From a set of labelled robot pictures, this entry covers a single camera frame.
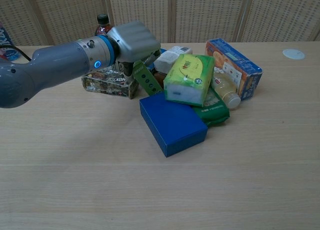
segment table surface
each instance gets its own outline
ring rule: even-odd
[[[142,89],[130,100],[78,78],[0,109],[0,229],[320,229],[320,42],[231,45],[264,70],[254,97],[169,158]]]

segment green snack bag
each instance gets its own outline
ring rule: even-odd
[[[192,108],[207,126],[222,123],[230,117],[226,104],[211,87],[208,89],[204,107],[193,106]]]
[[[163,81],[165,99],[203,107],[214,66],[212,56],[180,54]]]
[[[158,81],[141,60],[134,63],[132,75],[149,96],[163,91]]]

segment gray robot arm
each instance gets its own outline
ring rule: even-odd
[[[113,27],[107,37],[94,36],[38,49],[25,64],[0,59],[0,108],[18,107],[43,89],[108,67],[116,60],[133,66],[160,47],[150,31],[134,21]],[[129,77],[132,69],[125,74]]]

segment bottle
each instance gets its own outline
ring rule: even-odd
[[[109,22],[107,14],[99,14],[96,19],[98,20],[99,26],[96,28],[94,35],[107,35],[110,29],[113,27]]]
[[[221,72],[214,72],[211,86],[219,94],[228,109],[235,109],[241,102],[237,86],[230,77]]]
[[[13,42],[11,41],[11,38],[9,37],[9,34],[5,30],[1,22],[0,22],[0,45],[14,45]],[[3,55],[9,61],[14,61],[20,57],[20,53],[14,49],[11,49],[11,48],[1,48],[1,49],[2,51],[4,51]]]

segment cardboard box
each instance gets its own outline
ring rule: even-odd
[[[165,100],[163,92],[140,100],[146,124],[169,157],[205,140],[208,127],[188,105]]]
[[[252,98],[263,70],[222,38],[208,40],[205,53],[215,58],[214,71],[224,72],[237,85],[241,100]]]
[[[135,79],[127,82],[124,74],[115,70],[115,65],[84,75],[81,80],[82,86],[89,92],[130,99],[135,96],[139,86]]]

